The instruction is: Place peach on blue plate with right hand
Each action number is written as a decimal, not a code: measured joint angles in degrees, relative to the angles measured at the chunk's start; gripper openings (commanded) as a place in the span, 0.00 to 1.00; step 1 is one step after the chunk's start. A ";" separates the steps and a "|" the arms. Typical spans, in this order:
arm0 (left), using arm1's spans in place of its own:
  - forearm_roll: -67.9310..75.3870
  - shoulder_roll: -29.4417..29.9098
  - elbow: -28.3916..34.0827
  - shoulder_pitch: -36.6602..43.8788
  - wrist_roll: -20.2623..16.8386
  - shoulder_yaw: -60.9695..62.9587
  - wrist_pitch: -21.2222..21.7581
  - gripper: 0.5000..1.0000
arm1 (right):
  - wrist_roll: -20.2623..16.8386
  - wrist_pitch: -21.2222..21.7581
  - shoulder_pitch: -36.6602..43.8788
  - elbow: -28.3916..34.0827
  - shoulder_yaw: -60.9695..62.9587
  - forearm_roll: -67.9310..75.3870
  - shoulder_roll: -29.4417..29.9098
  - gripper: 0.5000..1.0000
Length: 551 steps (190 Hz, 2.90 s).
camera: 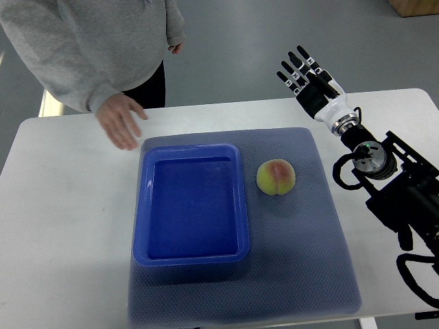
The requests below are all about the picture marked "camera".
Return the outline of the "person's bare hand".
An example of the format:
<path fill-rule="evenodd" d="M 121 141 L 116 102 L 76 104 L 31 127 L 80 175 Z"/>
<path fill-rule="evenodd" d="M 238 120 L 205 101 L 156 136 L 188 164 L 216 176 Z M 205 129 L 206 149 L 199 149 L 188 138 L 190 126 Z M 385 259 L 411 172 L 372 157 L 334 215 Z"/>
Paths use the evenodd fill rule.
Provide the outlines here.
<path fill-rule="evenodd" d="M 132 113 L 148 120 L 140 104 L 124 94 L 117 94 L 109 97 L 95 114 L 107 137 L 118 149 L 130 151 L 137 148 L 136 138 L 141 137 L 141 130 Z"/>

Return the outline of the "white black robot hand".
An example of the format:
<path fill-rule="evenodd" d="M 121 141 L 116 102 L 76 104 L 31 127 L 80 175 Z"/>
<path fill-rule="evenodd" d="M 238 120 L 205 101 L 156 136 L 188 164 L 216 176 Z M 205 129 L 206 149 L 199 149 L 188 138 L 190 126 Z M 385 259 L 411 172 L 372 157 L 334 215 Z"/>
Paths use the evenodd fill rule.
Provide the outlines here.
<path fill-rule="evenodd" d="M 303 110 L 312 119 L 324 123 L 331 132 L 345 132 L 358 125 L 359 115 L 347 106 L 347 96 L 341 86 L 302 46 L 298 45 L 297 50 L 309 66 L 291 51 L 288 56 L 295 69 L 286 61 L 281 65 L 298 85 L 281 71 L 276 75 L 296 95 Z"/>

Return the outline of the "person's far hand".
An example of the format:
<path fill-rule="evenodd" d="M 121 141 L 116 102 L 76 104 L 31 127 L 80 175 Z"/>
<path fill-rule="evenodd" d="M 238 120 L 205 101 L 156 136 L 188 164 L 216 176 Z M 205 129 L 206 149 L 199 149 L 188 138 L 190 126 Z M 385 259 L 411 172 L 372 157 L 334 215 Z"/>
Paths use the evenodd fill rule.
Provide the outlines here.
<path fill-rule="evenodd" d="M 185 44 L 183 42 L 181 42 L 177 45 L 169 46 L 168 51 L 170 51 L 174 55 L 179 54 L 182 51 L 184 45 Z"/>

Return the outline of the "grey sweater sleeve forearm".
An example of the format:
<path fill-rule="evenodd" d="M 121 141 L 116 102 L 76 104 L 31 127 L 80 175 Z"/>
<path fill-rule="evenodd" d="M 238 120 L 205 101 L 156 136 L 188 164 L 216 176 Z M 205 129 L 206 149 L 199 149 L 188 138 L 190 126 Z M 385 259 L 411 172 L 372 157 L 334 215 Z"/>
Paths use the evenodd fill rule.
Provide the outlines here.
<path fill-rule="evenodd" d="M 26 67 L 64 105 L 96 113 L 121 93 L 82 53 L 57 1 L 2 1 L 1 25 Z"/>

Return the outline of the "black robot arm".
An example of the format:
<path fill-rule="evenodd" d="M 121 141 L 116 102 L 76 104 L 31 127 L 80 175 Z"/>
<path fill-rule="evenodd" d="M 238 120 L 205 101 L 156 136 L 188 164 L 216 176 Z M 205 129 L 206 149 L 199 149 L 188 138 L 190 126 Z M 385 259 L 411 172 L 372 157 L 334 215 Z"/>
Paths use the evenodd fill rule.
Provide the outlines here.
<path fill-rule="evenodd" d="M 303 47 L 288 53 L 278 77 L 302 109 L 326 125 L 349 149 L 332 176 L 347 191 L 369 194 L 367 208 L 396 232 L 401 249 L 413 248 L 413 233 L 438 255 L 438 169 L 393 132 L 378 141 L 363 125 L 361 108 L 350 108 L 341 86 Z"/>

